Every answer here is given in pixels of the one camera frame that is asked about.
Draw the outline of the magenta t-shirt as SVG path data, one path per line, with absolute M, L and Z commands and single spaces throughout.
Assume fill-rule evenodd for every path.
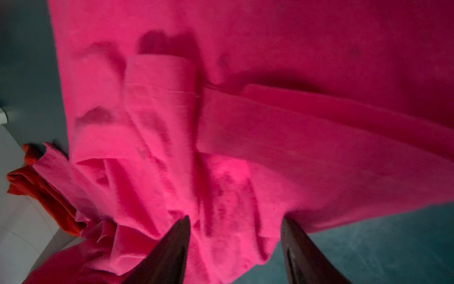
M 83 243 L 29 284 L 118 284 L 189 217 L 187 284 L 454 198 L 452 1 L 50 1 Z

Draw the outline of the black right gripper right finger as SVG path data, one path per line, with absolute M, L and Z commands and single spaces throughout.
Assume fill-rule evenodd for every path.
M 281 224 L 281 243 L 290 284 L 348 284 L 350 281 L 319 250 L 294 220 Z

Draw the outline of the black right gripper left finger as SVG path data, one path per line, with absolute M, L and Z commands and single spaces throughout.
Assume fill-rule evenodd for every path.
M 123 284 L 182 284 L 190 242 L 190 219 L 178 220 Z

